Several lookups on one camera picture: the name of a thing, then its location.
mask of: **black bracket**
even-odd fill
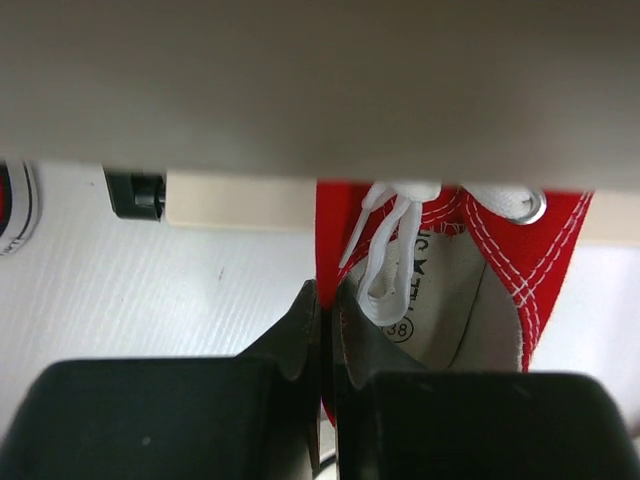
[[[131,172],[104,172],[111,207],[119,218],[155,220],[162,217],[165,183],[162,175]]]

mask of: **white rubber sole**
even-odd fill
[[[24,162],[5,163],[9,173],[11,209],[9,221],[0,235],[0,257],[18,250],[38,223],[38,191],[31,167]]]

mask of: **red sneaker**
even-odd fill
[[[38,221],[38,195],[28,164],[0,160],[0,257],[29,239]]]
[[[320,303],[358,283],[365,315],[432,369],[528,369],[591,193],[319,183]]]

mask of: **star logo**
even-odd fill
[[[426,260],[414,260],[413,261],[413,273],[419,273],[420,275],[424,275],[424,271],[422,270],[422,265],[424,265]]]

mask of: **shoelace loop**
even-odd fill
[[[464,188],[487,210],[520,225],[537,221],[546,210],[546,199],[541,190],[484,185],[465,185]],[[351,258],[371,212],[396,197],[391,212],[385,216],[371,238],[367,266],[356,293],[362,312],[375,325],[394,325],[402,320],[409,308],[414,248],[422,222],[422,204],[438,198],[440,190],[440,183],[435,182],[376,182],[362,201],[362,212],[345,249],[340,268],[344,268]],[[399,257],[393,290],[375,297],[369,291],[384,265],[387,244],[396,228]]]

